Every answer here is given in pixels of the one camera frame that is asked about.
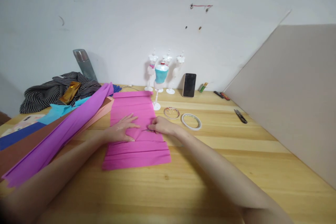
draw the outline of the tape roll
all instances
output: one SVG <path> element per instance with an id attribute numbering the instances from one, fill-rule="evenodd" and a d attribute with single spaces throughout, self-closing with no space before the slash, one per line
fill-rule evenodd
<path id="1" fill-rule="evenodd" d="M 197 128 L 192 128 L 192 127 L 190 127 L 189 125 L 187 125 L 186 122 L 184 121 L 184 117 L 185 117 L 185 116 L 191 116 L 191 117 L 195 118 L 196 121 L 198 122 L 198 127 L 197 127 Z M 181 116 L 181 121 L 182 121 L 182 123 L 184 124 L 184 126 L 186 126 L 187 128 L 189 128 L 189 129 L 191 129 L 191 130 L 193 130 L 193 131 L 198 131 L 198 130 L 200 130 L 200 129 L 202 128 L 202 123 L 201 123 L 201 121 L 197 118 L 197 116 L 195 116 L 195 115 L 193 115 L 193 114 L 183 114 L 183 115 Z"/>

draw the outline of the white mannequin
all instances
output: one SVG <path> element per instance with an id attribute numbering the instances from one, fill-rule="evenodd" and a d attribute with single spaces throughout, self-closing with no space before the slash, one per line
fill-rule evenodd
<path id="1" fill-rule="evenodd" d="M 171 80 L 171 82 L 168 85 L 168 88 L 166 89 L 166 92 L 171 95 L 175 94 L 175 90 L 172 89 L 172 86 L 175 82 L 175 79 L 180 75 L 181 66 L 185 60 L 185 57 L 183 56 L 183 52 L 184 51 L 182 51 L 182 55 L 179 55 L 176 57 L 176 68 L 173 70 L 173 79 Z"/>
<path id="2" fill-rule="evenodd" d="M 156 79 L 154 81 L 154 89 L 156 91 L 156 96 L 155 96 L 155 102 L 153 102 L 153 106 L 154 106 L 154 110 L 159 110 L 161 108 L 161 105 L 158 103 L 158 96 L 159 96 L 159 90 L 162 89 L 163 90 L 163 87 L 165 86 L 166 84 L 166 77 L 167 77 L 167 73 L 168 73 L 168 70 L 169 70 L 169 67 L 167 65 L 164 65 L 164 62 L 162 62 L 160 65 L 157 65 L 156 66 L 156 69 L 160 70 L 161 72 L 166 72 L 166 75 L 164 77 L 164 79 L 159 78 L 160 75 L 156 75 Z"/>
<path id="3" fill-rule="evenodd" d="M 167 55 L 163 56 L 163 60 L 162 60 L 167 67 L 169 67 L 169 63 L 171 62 L 173 58 L 169 54 L 170 54 L 170 49 L 168 50 Z M 162 93 L 162 92 L 163 92 L 163 86 L 159 89 L 159 93 Z"/>
<path id="4" fill-rule="evenodd" d="M 155 49 L 154 49 L 154 52 L 152 53 L 152 55 L 148 55 L 148 58 L 149 58 L 149 66 L 147 68 L 147 73 L 149 74 L 149 80 L 148 80 L 147 87 L 145 87 L 145 90 L 146 91 L 153 91 L 153 88 L 151 87 L 151 79 L 155 75 L 154 67 L 155 67 L 156 61 L 159 58 L 155 55 Z"/>

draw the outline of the black and white striped fabric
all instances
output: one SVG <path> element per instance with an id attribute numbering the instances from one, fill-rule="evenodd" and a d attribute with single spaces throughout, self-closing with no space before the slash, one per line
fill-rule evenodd
<path id="1" fill-rule="evenodd" d="M 25 91 L 25 100 L 20 106 L 20 113 L 39 112 L 50 104 L 64 105 L 60 98 L 64 95 L 72 81 L 80 82 L 81 86 L 69 105 L 73 106 L 75 101 L 93 95 L 101 85 L 97 81 L 89 80 L 80 72 L 70 72 L 61 76 L 53 77 L 52 81 L 40 86 L 33 86 Z"/>

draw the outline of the pink crepe paper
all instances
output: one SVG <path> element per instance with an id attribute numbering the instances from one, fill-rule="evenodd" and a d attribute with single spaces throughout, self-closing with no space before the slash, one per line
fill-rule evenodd
<path id="1" fill-rule="evenodd" d="M 8 180 L 8 186 L 20 186 L 47 166 L 57 152 L 96 114 L 104 99 L 111 94 L 112 83 L 105 83 L 90 99 L 75 109 L 41 143 L 2 176 Z"/>
<path id="2" fill-rule="evenodd" d="M 79 135 L 83 131 L 85 131 L 87 128 L 89 128 L 92 124 L 94 124 L 96 121 L 98 121 L 100 118 L 102 118 L 104 115 L 106 115 L 108 112 L 111 111 L 112 105 L 113 105 L 113 98 L 107 97 L 107 99 L 110 99 L 111 102 L 107 103 L 104 107 L 101 107 L 97 113 L 88 121 L 81 129 L 76 133 L 76 135 Z"/>
<path id="3" fill-rule="evenodd" d="M 135 124 L 140 128 L 130 128 L 126 134 L 135 142 L 117 142 L 108 145 L 104 162 L 104 170 L 115 170 L 132 167 L 144 167 L 171 162 L 167 143 L 161 134 L 147 131 L 147 126 L 156 117 L 150 95 L 153 92 L 121 92 L 115 93 L 111 109 L 111 126 L 124 116 L 134 113 L 138 119 Z"/>

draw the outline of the green bottle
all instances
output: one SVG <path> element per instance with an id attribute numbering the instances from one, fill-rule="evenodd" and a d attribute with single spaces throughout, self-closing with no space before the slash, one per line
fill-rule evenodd
<path id="1" fill-rule="evenodd" d="M 201 87 L 201 89 L 199 90 L 199 92 L 200 93 L 203 93 L 203 91 L 204 91 L 204 89 L 205 89 L 205 87 L 207 86 L 207 82 L 205 82 L 204 84 L 203 84 L 203 86 Z"/>

